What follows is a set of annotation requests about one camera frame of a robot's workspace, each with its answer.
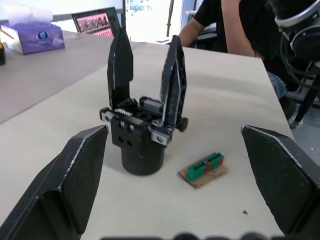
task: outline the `jeans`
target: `jeans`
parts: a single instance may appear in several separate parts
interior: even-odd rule
[[[272,84],[272,87],[276,93],[276,96],[278,99],[282,98],[287,93],[287,88],[285,83],[280,79],[280,77],[274,75],[271,72],[267,72],[270,82]]]

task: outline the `black shirt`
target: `black shirt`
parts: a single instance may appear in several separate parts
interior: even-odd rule
[[[280,77],[284,82],[290,81],[284,64],[280,59],[280,40],[275,15],[266,8],[267,0],[242,0],[239,14],[243,30],[252,48],[264,57],[264,66],[268,72]],[[214,51],[227,53],[227,43],[221,0],[203,0],[194,19],[203,26],[216,23],[217,42]]]

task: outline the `purple tissue box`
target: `purple tissue box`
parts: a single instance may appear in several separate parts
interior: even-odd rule
[[[20,23],[13,26],[4,23],[1,28],[14,37],[8,38],[8,48],[20,54],[65,48],[61,28],[51,23]]]

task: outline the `green terminal block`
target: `green terminal block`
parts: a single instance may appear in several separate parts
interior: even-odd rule
[[[186,174],[187,179],[190,182],[195,181],[196,179],[205,175],[207,172],[210,172],[218,166],[222,165],[224,158],[225,157],[220,152],[213,153],[205,157],[201,161],[189,166],[187,169],[188,172]]]

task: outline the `laptop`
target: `laptop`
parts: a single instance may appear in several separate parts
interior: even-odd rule
[[[74,13],[71,16],[78,33],[113,37],[120,31],[120,23],[114,7]]]

